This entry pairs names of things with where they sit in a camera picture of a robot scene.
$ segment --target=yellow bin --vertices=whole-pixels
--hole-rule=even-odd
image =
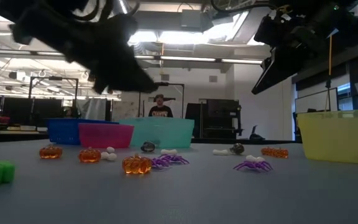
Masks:
[[[358,163],[358,110],[298,114],[308,159]]]

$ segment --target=table surface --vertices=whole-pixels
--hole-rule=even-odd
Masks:
[[[269,173],[233,170],[245,156],[212,155],[229,145],[192,144],[179,150],[189,165],[147,175],[123,174],[136,149],[81,164],[76,146],[39,159],[47,144],[0,142],[0,159],[16,165],[14,182],[0,185],[0,223],[358,223],[358,164],[307,160],[301,144],[280,145],[289,159],[266,157]],[[259,156],[263,146],[245,147]]]

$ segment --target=purple spider toy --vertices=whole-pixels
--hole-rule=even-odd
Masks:
[[[255,158],[254,156],[247,156],[246,160],[235,167],[233,169],[240,170],[243,167],[247,167],[252,170],[262,169],[266,172],[271,171],[273,167],[265,161],[263,157]]]
[[[180,164],[189,164],[190,162],[184,159],[182,156],[178,155],[168,155],[164,154],[159,156],[158,158],[161,158],[165,162],[171,164],[171,163],[180,163]]]
[[[152,159],[152,168],[155,169],[162,169],[164,167],[169,167],[169,162],[160,159],[160,158],[153,158]]]

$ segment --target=man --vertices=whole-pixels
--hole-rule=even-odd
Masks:
[[[149,116],[173,117],[171,108],[164,105],[164,95],[158,94],[155,96],[155,102],[157,105],[150,109]]]

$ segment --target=blue bin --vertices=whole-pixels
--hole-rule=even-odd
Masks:
[[[151,141],[159,148],[190,147],[193,135],[194,120],[181,118],[131,118],[119,121],[120,124],[135,126],[131,146],[142,146]]]
[[[118,124],[110,121],[96,121],[75,118],[52,118],[48,119],[49,141],[57,144],[80,145],[78,132],[79,123],[91,124]]]

